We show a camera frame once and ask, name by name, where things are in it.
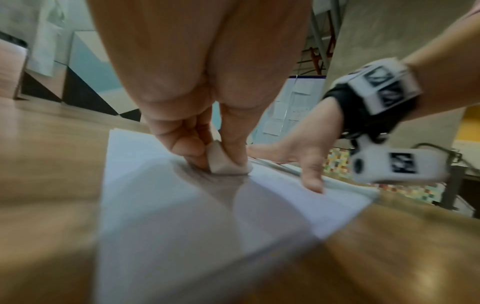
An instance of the mosaic tile floor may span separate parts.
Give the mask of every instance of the mosaic tile floor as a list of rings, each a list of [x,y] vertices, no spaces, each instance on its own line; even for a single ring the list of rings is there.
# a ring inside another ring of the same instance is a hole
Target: mosaic tile floor
[[[335,173],[340,177],[350,179],[349,172],[349,152],[345,149],[333,148],[330,150],[328,158],[325,160],[323,170],[325,172]],[[428,186],[400,186],[377,184],[377,187],[402,194],[406,197],[432,203],[440,201],[445,186],[443,184],[433,184]]]

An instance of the hand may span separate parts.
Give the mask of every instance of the hand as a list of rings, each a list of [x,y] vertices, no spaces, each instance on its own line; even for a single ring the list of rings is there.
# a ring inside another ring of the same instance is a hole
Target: hand
[[[247,147],[248,156],[276,163],[298,162],[301,182],[322,193],[324,160],[343,130],[342,110],[333,97],[322,100],[305,119],[282,140],[268,145]]]
[[[123,86],[151,132],[208,169],[212,104],[237,164],[245,142],[292,70],[311,0],[88,0]]]

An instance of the gray wall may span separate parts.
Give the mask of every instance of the gray wall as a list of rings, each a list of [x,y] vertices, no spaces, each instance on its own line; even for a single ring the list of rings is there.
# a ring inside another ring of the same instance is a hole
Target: gray wall
[[[473,0],[349,0],[325,89],[338,77],[377,59],[402,59],[465,14]],[[390,144],[452,146],[464,109],[401,123]],[[338,147],[347,147],[338,141]]]

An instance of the wooden table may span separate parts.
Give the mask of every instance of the wooden table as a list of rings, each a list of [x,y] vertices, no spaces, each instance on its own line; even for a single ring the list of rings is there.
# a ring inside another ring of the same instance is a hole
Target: wooden table
[[[0,99],[0,302],[90,299],[109,130],[145,125]],[[240,303],[480,302],[480,222],[382,193]]]

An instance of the yellow surface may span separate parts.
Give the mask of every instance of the yellow surface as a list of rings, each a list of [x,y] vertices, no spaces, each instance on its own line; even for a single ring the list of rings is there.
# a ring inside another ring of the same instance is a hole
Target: yellow surface
[[[480,105],[467,108],[455,139],[480,142]]]

